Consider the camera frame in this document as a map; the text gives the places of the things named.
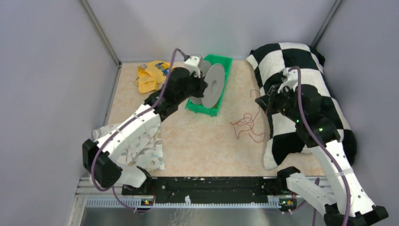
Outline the grey cable spool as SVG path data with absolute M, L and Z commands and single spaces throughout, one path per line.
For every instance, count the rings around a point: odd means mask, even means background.
M 204 81 L 207 83 L 207 88 L 203 92 L 204 97 L 190 97 L 190 100 L 196 105 L 202 104 L 205 108 L 212 108 L 221 97 L 225 83 L 225 70 L 222 64 L 212 65 L 206 60 L 201 64 L 200 70 L 205 75 Z

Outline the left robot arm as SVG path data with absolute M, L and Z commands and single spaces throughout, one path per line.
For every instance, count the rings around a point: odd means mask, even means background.
M 129 169 L 117 164 L 120 155 L 147 130 L 163 122 L 190 97 L 203 97 L 208 87 L 204 72 L 184 67 L 172 69 L 160 90 L 150 94 L 138 110 L 106 136 L 82 144 L 82 161 L 92 183 L 101 192 L 117 182 L 127 182 L 139 194 L 150 191 L 150 175 L 142 168 Z

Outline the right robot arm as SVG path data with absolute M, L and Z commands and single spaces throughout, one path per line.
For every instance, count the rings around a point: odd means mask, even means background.
M 292 191 L 303 197 L 328 226 L 370 226 L 388 217 L 387 209 L 376 205 L 359 183 L 335 125 L 320 112 L 322 96 L 314 86 L 273 86 L 255 101 L 266 113 L 277 111 L 295 124 L 297 135 L 318 160 L 333 191 L 326 193 L 289 167 L 278 172 L 280 193 Z

